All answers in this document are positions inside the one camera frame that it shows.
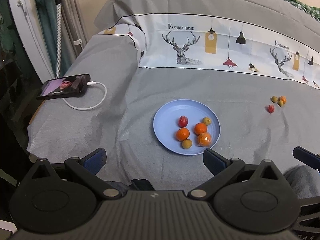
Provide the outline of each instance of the green fruit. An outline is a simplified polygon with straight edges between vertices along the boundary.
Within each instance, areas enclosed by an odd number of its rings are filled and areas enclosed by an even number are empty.
[[[278,98],[277,98],[277,97],[272,97],[272,98],[271,98],[271,101],[275,103],[275,102],[278,101]]]
[[[190,139],[186,139],[182,142],[182,147],[184,149],[189,149],[192,146],[192,141]]]
[[[282,106],[284,105],[283,101],[282,101],[282,100],[279,100],[279,101],[278,101],[278,105],[279,105],[280,107],[282,107]]]
[[[205,117],[204,119],[202,119],[202,122],[208,126],[209,124],[211,124],[211,119],[209,117]]]

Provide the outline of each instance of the blue plate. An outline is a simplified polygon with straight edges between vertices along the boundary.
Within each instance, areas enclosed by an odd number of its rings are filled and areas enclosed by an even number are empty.
[[[188,117],[188,125],[186,128],[190,131],[188,139],[192,140],[192,146],[189,149],[183,149],[181,142],[175,138],[177,130],[181,127],[178,125],[180,116]],[[204,104],[194,100],[179,99],[174,100],[163,105],[157,112],[153,119],[153,130],[158,140],[167,149],[182,155],[197,155],[203,153],[206,147],[198,146],[197,135],[194,133],[194,126],[202,122],[204,117],[211,119],[211,124],[208,125],[208,132],[211,134],[212,148],[220,137],[220,123],[216,114]]]

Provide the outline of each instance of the gray pants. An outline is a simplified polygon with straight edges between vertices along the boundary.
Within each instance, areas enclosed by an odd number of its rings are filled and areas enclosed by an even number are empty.
[[[320,196],[320,174],[307,165],[293,168],[284,174],[297,197]]]

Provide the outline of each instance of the man on phone screen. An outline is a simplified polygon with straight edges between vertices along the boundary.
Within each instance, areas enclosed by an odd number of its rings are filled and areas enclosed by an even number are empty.
[[[72,93],[75,92],[75,89],[72,87],[73,82],[76,80],[76,77],[67,77],[65,78],[61,85],[57,87],[54,91],[50,92],[48,95],[57,95],[60,93]]]

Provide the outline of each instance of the deer antlers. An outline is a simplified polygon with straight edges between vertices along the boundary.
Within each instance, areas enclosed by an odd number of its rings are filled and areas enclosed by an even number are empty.
[[[182,48],[182,49],[186,49],[186,48],[189,47],[190,45],[196,44],[196,43],[199,41],[200,35],[199,35],[198,39],[196,40],[196,36],[195,36],[192,32],[191,32],[191,34],[193,35],[193,40],[190,42],[190,41],[189,41],[189,38],[188,38],[188,42],[183,45],[183,48]]]
[[[170,34],[170,32],[171,32],[171,31],[169,31],[169,33],[168,33],[165,37],[163,36],[163,34],[161,34],[161,35],[162,35],[162,38],[165,40],[166,43],[174,46],[176,49],[179,49],[177,43],[174,42],[174,37],[172,38],[172,41],[170,41],[170,39],[169,39],[169,37],[168,37],[169,34]]]
[[[287,56],[284,56],[284,59],[283,59],[281,62],[279,62],[279,61],[278,61],[278,57],[277,57],[277,54],[278,54],[278,53],[274,54],[275,49],[276,49],[276,48],[274,48],[274,49],[271,51],[271,48],[270,48],[270,53],[271,53],[272,57],[275,59],[275,62],[277,63],[277,65],[283,66],[285,62],[291,60],[292,55],[291,55],[291,57],[290,57],[289,52],[288,52],[288,58],[287,58]]]

